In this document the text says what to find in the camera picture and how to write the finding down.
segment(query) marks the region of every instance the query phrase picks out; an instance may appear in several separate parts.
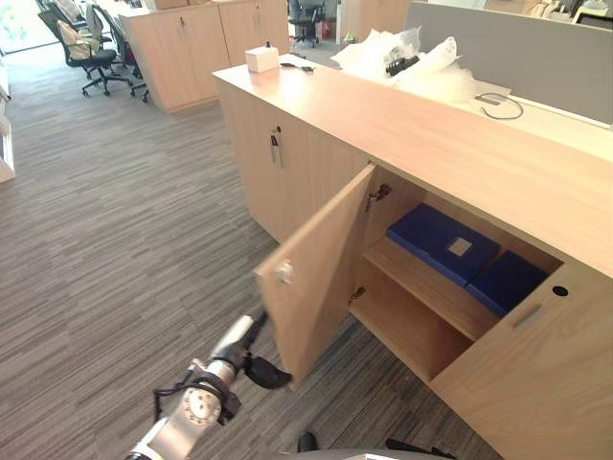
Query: door knob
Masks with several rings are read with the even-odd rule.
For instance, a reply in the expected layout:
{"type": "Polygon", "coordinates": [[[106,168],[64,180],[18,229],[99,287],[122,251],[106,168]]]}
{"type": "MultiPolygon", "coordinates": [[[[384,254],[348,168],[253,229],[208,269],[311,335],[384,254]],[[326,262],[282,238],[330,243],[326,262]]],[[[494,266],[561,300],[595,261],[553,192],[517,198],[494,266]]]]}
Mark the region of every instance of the door knob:
{"type": "Polygon", "coordinates": [[[275,269],[275,275],[280,282],[290,285],[294,275],[294,267],[289,260],[285,259],[275,269]]]}

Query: keyhole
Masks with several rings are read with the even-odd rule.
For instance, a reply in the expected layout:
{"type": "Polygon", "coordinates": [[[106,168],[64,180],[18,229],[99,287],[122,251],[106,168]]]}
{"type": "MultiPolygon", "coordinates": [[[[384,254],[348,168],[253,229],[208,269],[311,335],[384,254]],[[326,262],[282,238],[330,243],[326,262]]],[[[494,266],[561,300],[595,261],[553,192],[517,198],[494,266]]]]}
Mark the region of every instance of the keyhole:
{"type": "Polygon", "coordinates": [[[554,286],[552,291],[559,297],[566,297],[568,295],[568,289],[564,286],[554,286]]]}

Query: office chair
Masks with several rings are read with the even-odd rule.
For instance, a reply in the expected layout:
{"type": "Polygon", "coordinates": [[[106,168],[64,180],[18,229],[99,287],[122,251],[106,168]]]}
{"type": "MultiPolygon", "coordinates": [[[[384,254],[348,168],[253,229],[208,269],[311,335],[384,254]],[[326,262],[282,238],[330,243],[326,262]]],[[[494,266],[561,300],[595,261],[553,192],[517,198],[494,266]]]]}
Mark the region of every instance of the office chair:
{"type": "Polygon", "coordinates": [[[98,86],[102,83],[104,87],[104,95],[110,96],[110,92],[108,91],[107,84],[109,81],[125,81],[131,87],[132,82],[130,79],[126,79],[123,77],[116,77],[112,75],[105,75],[102,69],[110,69],[111,64],[117,57],[117,53],[114,50],[92,50],[91,45],[87,43],[66,43],[64,37],[59,31],[58,20],[56,15],[52,11],[41,11],[38,14],[38,17],[45,23],[45,25],[51,30],[51,32],[56,36],[61,43],[62,48],[64,49],[64,56],[66,58],[66,65],[69,67],[82,67],[83,69],[90,68],[90,72],[97,70],[100,75],[97,79],[90,81],[86,85],[81,88],[81,93],[83,96],[89,96],[87,92],[87,88],[90,86],[98,86]],[[74,58],[71,57],[70,48],[73,46],[85,46],[89,51],[89,56],[85,58],[74,58]]]}
{"type": "Polygon", "coordinates": [[[43,5],[47,7],[47,10],[53,12],[56,17],[59,18],[60,21],[69,24],[70,27],[75,29],[76,31],[80,31],[81,29],[87,29],[87,22],[85,22],[85,18],[82,15],[79,15],[77,21],[72,21],[62,10],[62,8],[57,4],[57,2],[53,0],[44,0],[43,5]]]}
{"type": "Polygon", "coordinates": [[[301,34],[296,37],[296,43],[310,41],[313,48],[315,48],[316,43],[319,43],[315,26],[324,20],[325,4],[325,0],[289,0],[289,17],[287,20],[290,24],[300,27],[302,30],[301,34]]]}
{"type": "MultiPolygon", "coordinates": [[[[107,10],[101,8],[99,5],[92,5],[92,9],[94,10],[94,12],[99,12],[104,18],[104,20],[108,23],[108,26],[111,30],[111,35],[113,36],[113,39],[117,44],[117,52],[122,59],[124,67],[126,67],[127,65],[133,66],[134,68],[132,69],[132,75],[134,76],[134,78],[141,80],[143,78],[143,75],[141,74],[141,69],[138,66],[138,62],[136,61],[136,57],[132,52],[132,48],[130,47],[129,41],[127,41],[127,36],[125,36],[124,31],[117,26],[117,24],[107,10]]],[[[131,88],[132,89],[130,90],[130,95],[132,97],[136,97],[137,89],[145,88],[146,91],[142,97],[142,100],[144,103],[148,101],[149,90],[147,89],[147,84],[145,82],[136,84],[131,88]]]]}

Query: blue binder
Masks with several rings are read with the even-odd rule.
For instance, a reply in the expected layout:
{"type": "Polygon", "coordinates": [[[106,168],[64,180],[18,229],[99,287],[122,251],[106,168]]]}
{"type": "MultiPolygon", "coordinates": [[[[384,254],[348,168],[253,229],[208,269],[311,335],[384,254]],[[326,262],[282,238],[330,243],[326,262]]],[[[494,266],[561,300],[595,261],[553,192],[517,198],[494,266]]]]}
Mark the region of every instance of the blue binder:
{"type": "Polygon", "coordinates": [[[500,249],[497,242],[423,203],[388,228],[387,236],[463,287],[500,249]]]}
{"type": "Polygon", "coordinates": [[[547,278],[547,273],[507,251],[466,290],[498,316],[505,316],[547,278]]]}

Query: wooden shelf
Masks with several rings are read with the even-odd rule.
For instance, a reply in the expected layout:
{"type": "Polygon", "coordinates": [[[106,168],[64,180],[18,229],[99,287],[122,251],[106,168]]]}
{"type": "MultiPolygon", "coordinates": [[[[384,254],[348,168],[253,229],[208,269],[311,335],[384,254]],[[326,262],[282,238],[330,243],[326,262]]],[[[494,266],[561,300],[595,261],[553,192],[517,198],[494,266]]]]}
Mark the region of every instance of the wooden shelf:
{"type": "Polygon", "coordinates": [[[351,313],[420,379],[431,381],[471,342],[372,264],[351,313]]]}
{"type": "Polygon", "coordinates": [[[387,238],[365,258],[473,342],[498,321],[465,289],[387,238]]]}

